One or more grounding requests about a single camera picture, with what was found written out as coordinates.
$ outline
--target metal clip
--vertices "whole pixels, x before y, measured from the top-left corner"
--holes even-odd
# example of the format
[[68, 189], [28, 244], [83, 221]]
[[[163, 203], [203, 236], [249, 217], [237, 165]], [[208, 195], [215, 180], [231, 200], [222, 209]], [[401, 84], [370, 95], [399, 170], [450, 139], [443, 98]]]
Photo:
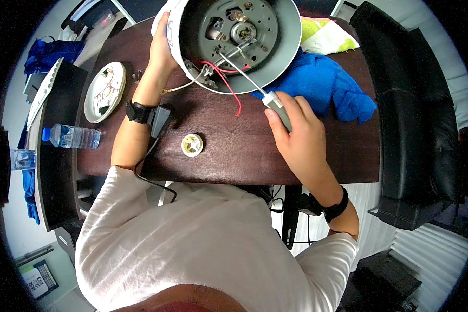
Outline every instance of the metal clip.
[[142, 71], [141, 70], [139, 70], [137, 72], [137, 75], [132, 74], [132, 77], [134, 78], [134, 81], [135, 81], [136, 84], [139, 84], [141, 76], [142, 76]]

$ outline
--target blue towel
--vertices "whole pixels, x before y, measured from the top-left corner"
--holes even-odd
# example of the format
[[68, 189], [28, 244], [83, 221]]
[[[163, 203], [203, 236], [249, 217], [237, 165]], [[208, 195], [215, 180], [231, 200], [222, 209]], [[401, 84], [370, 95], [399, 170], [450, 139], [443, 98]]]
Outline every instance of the blue towel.
[[[337, 62], [298, 49], [295, 59], [279, 78], [266, 86], [265, 91], [284, 91], [295, 97], [303, 96], [315, 114], [327, 116], [331, 98], [336, 116], [341, 121], [367, 121], [376, 110], [376, 104], [359, 88], [355, 80]], [[251, 93], [262, 99], [259, 91]]]
[[[24, 128], [22, 129], [21, 137], [19, 138], [19, 143], [17, 144], [17, 149], [24, 149], [26, 147], [26, 137], [27, 137], [27, 122], [24, 123]], [[38, 218], [38, 211], [36, 210], [35, 203], [35, 170], [28, 169], [22, 171], [22, 188], [24, 189], [24, 200], [28, 207], [28, 216], [35, 219], [37, 224], [40, 224], [40, 219]]]

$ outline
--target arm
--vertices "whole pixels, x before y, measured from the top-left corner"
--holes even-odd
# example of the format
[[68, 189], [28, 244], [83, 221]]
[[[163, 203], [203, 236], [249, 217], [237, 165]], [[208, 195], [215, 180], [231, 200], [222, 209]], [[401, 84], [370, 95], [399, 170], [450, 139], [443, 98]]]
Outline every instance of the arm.
[[[289, 168], [323, 207], [331, 207], [343, 199], [343, 190], [326, 162], [324, 124], [315, 116], [302, 97], [292, 98], [278, 92], [291, 122], [287, 133], [281, 119], [272, 109], [266, 109], [277, 149]], [[358, 239], [359, 218], [349, 201], [345, 211], [329, 223], [330, 234], [345, 232]]]
[[[168, 78], [178, 66], [168, 47], [167, 21], [168, 13], [166, 12], [158, 24], [156, 35], [151, 43], [149, 64], [135, 90], [132, 103], [158, 106], [161, 100], [161, 90], [166, 87]], [[129, 121], [125, 116], [114, 140], [111, 166], [133, 169], [147, 152], [150, 133], [149, 125]]]

